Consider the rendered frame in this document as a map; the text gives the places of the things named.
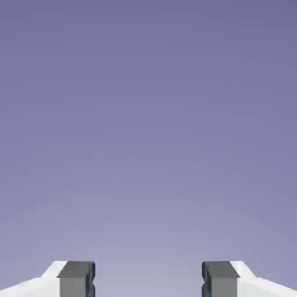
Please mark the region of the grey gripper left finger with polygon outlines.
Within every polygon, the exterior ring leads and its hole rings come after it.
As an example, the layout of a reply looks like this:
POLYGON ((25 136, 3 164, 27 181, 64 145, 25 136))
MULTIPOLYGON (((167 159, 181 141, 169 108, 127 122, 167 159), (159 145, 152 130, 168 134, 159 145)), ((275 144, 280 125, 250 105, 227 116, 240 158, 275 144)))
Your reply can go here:
POLYGON ((39 277, 1 289, 0 297, 95 297, 93 261, 56 260, 39 277))

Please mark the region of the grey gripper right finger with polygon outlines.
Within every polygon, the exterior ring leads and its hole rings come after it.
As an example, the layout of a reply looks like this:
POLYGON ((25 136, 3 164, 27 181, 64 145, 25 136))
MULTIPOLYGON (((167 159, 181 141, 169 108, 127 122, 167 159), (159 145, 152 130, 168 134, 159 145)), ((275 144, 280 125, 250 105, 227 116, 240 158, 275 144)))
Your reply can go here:
POLYGON ((257 277, 241 260, 204 261, 201 297, 297 297, 292 289, 257 277))

